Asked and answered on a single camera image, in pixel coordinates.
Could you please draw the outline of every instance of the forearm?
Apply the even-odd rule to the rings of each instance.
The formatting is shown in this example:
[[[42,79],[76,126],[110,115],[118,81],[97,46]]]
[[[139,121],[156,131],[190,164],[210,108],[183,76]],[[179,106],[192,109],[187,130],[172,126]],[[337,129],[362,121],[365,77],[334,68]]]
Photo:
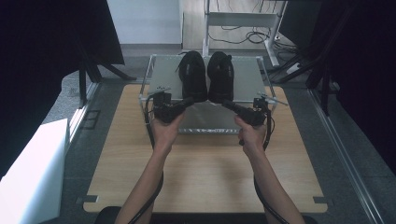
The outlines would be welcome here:
[[[265,201],[289,223],[304,223],[300,212],[281,186],[265,154],[249,157],[249,160]],[[269,223],[277,223],[276,219],[268,211],[266,211],[265,215]]]
[[[153,154],[148,160],[148,164],[143,171],[143,174],[140,176],[139,180],[134,186],[134,189],[131,191],[129,197],[122,206],[119,215],[117,216],[117,224],[130,222],[131,219],[152,196],[161,180],[165,160],[166,155],[163,155],[162,153],[156,153],[154,150]],[[138,223],[149,223],[152,207],[153,204],[139,219]]]

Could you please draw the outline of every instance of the human arm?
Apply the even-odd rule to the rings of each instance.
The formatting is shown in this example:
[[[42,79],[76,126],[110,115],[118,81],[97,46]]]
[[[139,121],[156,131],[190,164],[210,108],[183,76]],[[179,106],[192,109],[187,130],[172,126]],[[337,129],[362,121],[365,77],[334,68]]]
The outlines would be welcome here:
[[[257,185],[265,201],[289,223],[304,223],[303,217],[281,186],[262,148],[265,127],[263,125],[252,127],[238,116],[235,116],[234,120],[242,128],[238,138],[245,142],[243,150],[250,161]],[[268,211],[265,212],[265,216],[268,223],[278,223]]]
[[[116,224],[129,223],[156,190],[163,175],[166,158],[177,138],[178,126],[183,117],[184,113],[175,118],[170,124],[163,124],[158,119],[154,119],[151,122],[151,129],[155,139],[154,150],[145,170],[122,206],[117,216]],[[152,209],[153,204],[136,223],[149,223]]]

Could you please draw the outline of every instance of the black backdrop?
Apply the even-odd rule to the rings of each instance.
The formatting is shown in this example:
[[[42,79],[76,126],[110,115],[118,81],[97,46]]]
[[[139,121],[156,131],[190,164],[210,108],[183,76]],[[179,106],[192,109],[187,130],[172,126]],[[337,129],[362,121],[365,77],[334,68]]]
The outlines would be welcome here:
[[[330,58],[332,77],[341,88],[338,100],[394,174],[395,21],[394,4],[361,0],[335,43]]]
[[[124,64],[106,0],[0,4],[0,177],[47,116],[62,79],[79,69],[81,48]]]

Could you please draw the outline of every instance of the black shoe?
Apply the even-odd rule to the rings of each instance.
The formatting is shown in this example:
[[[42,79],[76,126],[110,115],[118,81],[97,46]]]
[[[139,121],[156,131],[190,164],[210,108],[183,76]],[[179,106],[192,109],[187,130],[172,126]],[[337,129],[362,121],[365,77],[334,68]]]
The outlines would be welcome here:
[[[183,83],[183,99],[192,97],[195,103],[207,100],[205,63],[200,53],[189,51],[178,65],[178,76]]]
[[[208,99],[217,104],[224,100],[233,100],[233,63],[232,56],[216,51],[207,65],[207,75],[210,78]]]

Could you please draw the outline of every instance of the shoe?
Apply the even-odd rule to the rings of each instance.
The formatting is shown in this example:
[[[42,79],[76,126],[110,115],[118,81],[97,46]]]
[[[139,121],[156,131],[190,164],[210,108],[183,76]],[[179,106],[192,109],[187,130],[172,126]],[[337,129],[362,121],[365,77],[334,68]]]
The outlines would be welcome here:
[[[189,51],[178,65],[178,76],[183,83],[183,99],[192,97],[195,103],[207,100],[205,63],[197,51]]]
[[[207,65],[210,87],[207,98],[209,101],[222,104],[224,100],[233,100],[233,63],[232,56],[216,51]]]

